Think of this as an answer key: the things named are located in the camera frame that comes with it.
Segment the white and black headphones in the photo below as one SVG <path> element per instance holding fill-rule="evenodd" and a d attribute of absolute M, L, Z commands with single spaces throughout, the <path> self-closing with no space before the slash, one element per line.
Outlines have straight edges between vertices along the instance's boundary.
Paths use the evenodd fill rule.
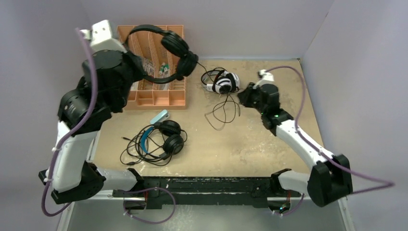
<path fill-rule="evenodd" d="M 237 74 L 223 67 L 206 71 L 201 76 L 203 89 L 218 94 L 236 93 L 240 90 L 240 79 Z"/>

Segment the small black on-ear headphones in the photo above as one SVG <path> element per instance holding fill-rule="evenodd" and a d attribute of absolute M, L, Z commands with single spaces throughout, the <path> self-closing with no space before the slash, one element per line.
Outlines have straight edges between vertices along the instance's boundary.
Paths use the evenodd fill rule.
<path fill-rule="evenodd" d="M 136 26 L 129 32 L 123 42 L 123 46 L 128 51 L 130 50 L 128 45 L 130 35 L 140 31 L 149 31 L 162 35 L 163 38 L 161 39 L 161 44 L 167 51 L 179 57 L 179 61 L 173 75 L 165 78 L 154 78 L 143 69 L 140 57 L 132 54 L 131 57 L 136 67 L 137 76 L 155 84 L 166 84 L 174 80 L 182 80 L 193 72 L 199 60 L 198 55 L 191 52 L 185 40 L 171 30 L 163 30 L 157 26 L 149 24 Z"/>

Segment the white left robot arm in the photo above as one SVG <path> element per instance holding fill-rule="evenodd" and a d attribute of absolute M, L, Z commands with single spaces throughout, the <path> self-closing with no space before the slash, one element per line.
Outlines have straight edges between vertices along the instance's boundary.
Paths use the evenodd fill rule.
<path fill-rule="evenodd" d="M 117 187 L 130 196 L 143 192 L 143 183 L 131 171 L 106 171 L 86 160 L 90 146 L 103 123 L 123 112 L 131 86 L 145 75 L 140 57 L 131 52 L 101 50 L 89 54 L 82 65 L 83 76 L 67 92 L 58 109 L 58 136 L 50 167 L 39 172 L 58 205 L 93 197 Z"/>

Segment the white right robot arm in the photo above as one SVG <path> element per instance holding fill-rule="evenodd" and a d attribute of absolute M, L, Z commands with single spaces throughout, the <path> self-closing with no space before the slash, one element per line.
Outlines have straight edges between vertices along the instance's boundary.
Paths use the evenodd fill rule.
<path fill-rule="evenodd" d="M 288 190 L 305 194 L 324 207 L 353 192 L 350 163 L 343 154 L 333 155 L 295 126 L 292 115 L 281 108 L 279 89 L 273 84 L 250 83 L 238 93 L 240 104 L 261 114 L 264 127 L 280 138 L 309 167 L 310 173 L 282 170 L 272 175 L 271 192 L 281 196 Z"/>

